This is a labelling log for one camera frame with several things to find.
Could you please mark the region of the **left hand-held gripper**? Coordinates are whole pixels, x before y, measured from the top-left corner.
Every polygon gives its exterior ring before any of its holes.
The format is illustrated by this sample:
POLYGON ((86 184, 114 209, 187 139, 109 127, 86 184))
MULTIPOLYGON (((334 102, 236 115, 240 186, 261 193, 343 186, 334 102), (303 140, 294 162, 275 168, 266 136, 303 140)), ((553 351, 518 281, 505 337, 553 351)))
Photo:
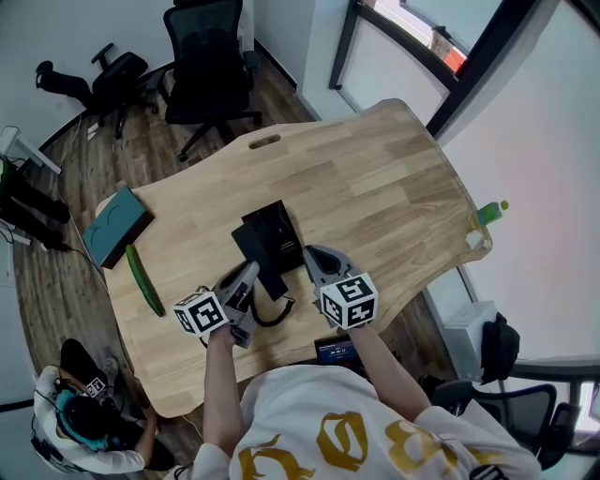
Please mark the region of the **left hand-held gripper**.
POLYGON ((234 343, 248 348, 257 327, 249 294, 259 273, 257 262, 242 262, 223 276, 212 292, 194 292, 178 302, 173 311, 182 329, 203 338, 221 326, 229 326, 234 343), (226 292, 234 294, 227 298, 226 292))

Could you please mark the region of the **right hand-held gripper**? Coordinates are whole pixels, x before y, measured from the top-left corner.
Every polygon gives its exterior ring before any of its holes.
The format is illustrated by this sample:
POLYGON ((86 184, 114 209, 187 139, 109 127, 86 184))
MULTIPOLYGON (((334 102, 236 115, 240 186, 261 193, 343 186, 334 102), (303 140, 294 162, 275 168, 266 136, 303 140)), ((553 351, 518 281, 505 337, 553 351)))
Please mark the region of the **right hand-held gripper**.
POLYGON ((360 274, 346 254, 321 245, 304 247, 302 254, 313 285, 319 285, 322 273, 348 277, 316 288, 318 310, 330 327, 349 330, 377 317, 379 293, 370 275, 360 274))

